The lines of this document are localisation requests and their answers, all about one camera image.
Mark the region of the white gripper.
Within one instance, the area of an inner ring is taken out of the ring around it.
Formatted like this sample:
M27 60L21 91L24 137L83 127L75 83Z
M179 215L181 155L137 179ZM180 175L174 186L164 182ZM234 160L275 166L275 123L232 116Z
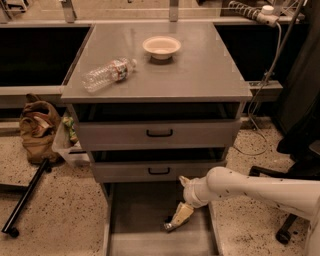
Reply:
M214 199L214 193L210 189L206 177L188 179L180 176L179 180L183 186L183 198L186 203L180 202L171 220L173 227L181 226L194 212L194 208L207 205Z

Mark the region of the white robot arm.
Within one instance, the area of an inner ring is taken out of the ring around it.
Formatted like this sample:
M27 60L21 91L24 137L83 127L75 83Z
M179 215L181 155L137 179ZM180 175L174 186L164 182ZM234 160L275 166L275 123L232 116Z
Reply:
M174 230L186 222L195 208L215 200L247 196L310 221L304 256L320 256L320 182L316 180L255 177L226 167L214 167L202 178L180 176L185 202L178 204L172 220Z

